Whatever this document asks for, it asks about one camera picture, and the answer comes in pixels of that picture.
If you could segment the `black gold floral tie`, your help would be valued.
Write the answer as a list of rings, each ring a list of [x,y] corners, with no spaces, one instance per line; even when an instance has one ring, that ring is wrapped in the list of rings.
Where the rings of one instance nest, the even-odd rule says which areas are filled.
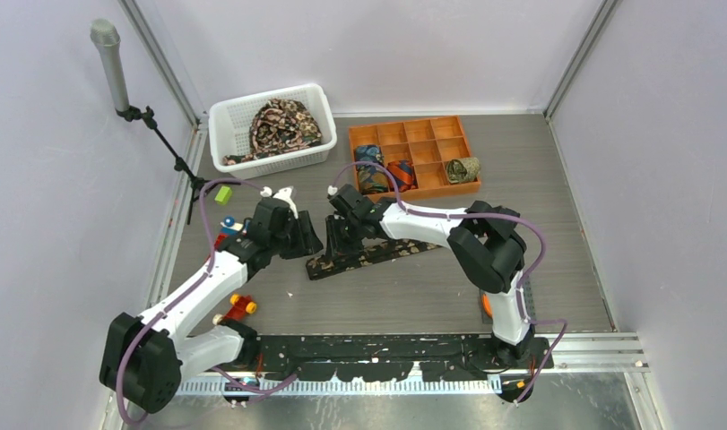
[[[387,240],[376,245],[365,246],[352,254],[321,255],[306,262],[306,273],[310,280],[322,280],[334,275],[368,267],[398,258],[421,254],[440,248],[440,245],[418,240]]]

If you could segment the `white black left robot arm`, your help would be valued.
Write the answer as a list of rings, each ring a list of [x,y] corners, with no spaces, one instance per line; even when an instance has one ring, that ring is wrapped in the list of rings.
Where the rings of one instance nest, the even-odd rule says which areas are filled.
[[[121,313],[110,323],[100,383],[153,414],[182,382],[202,372],[224,364],[250,369],[259,356],[254,329],[225,316],[204,334],[193,336],[192,330],[273,257],[296,259],[322,248],[308,211],[288,198],[262,198],[246,227],[223,238],[181,287],[141,314]]]

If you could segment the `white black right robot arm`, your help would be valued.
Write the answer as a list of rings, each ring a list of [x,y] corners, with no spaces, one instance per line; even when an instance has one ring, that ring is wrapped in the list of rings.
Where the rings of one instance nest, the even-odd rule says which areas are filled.
[[[394,198],[372,202],[354,186],[329,187],[327,234],[337,245],[363,239],[415,240],[452,251],[466,278],[488,300],[491,346],[498,362],[518,367],[531,354],[534,328],[523,295],[527,245],[516,232],[517,213],[476,201],[452,210],[421,207]]]

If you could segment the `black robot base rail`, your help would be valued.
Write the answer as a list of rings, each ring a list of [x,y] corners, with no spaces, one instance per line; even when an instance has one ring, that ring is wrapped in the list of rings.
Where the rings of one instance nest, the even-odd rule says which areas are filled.
[[[535,338],[515,358],[502,351],[499,341],[478,334],[261,335],[246,354],[221,369],[273,381],[295,374],[301,382],[401,382],[413,370],[429,383],[479,381],[491,374],[529,376],[551,369],[553,362],[545,357],[549,349],[547,339]]]

